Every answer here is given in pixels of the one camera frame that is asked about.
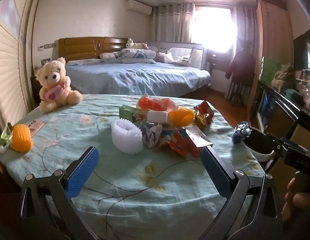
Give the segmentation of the person's right hand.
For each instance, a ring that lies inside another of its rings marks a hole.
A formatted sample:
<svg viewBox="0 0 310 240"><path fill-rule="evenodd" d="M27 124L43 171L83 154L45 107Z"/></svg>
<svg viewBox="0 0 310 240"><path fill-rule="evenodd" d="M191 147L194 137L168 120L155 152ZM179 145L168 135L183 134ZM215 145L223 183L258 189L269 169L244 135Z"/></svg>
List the person's right hand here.
<svg viewBox="0 0 310 240"><path fill-rule="evenodd" d="M292 178L287 186L287 193L285 195L285 204L282 209L282 221L286 222L292 215L294 207L299 209L310 209L310 194L295 192L296 178Z"/></svg>

